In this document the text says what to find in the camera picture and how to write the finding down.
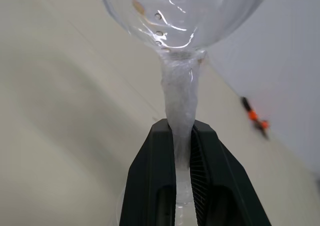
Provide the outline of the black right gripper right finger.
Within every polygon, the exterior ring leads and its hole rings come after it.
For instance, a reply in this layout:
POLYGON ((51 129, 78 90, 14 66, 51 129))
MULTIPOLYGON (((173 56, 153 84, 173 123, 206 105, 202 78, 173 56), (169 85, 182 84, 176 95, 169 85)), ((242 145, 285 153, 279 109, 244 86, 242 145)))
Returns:
POLYGON ((191 132, 190 178, 197 226, 272 226, 242 164, 200 121, 191 132))

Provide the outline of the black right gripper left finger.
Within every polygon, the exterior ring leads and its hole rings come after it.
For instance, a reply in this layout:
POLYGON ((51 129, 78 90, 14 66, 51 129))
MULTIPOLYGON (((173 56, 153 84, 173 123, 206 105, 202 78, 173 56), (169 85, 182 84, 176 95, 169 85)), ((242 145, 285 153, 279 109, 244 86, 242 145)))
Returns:
POLYGON ((129 167, 119 226, 175 226, 176 192, 172 131, 161 119, 129 167))

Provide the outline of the clear plastic wine glass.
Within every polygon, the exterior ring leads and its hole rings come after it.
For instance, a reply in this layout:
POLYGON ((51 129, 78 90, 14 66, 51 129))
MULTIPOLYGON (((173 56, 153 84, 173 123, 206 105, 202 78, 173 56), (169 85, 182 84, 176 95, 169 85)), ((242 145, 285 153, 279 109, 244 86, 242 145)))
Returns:
MULTIPOLYGON (((263 0, 101 0, 129 34, 151 47, 161 61, 165 115, 172 132, 176 176, 174 226, 187 226, 195 210, 190 174, 200 69, 207 47, 239 28, 263 0)), ((112 226, 120 226, 124 192, 112 226)))

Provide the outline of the black orange pliers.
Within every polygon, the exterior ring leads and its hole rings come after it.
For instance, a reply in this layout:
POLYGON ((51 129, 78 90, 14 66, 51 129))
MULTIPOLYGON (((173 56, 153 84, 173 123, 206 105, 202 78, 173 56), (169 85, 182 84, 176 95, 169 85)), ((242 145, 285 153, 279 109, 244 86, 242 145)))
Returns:
POLYGON ((262 120, 260 119, 260 117, 258 116, 258 114, 256 113, 256 111, 251 107, 248 99, 246 97, 241 97, 240 98, 241 104, 244 107, 248 118, 252 121, 253 126, 260 131, 260 133, 262 134, 262 136, 268 140, 269 136, 268 136, 268 129, 269 129, 269 122, 267 120, 262 120))

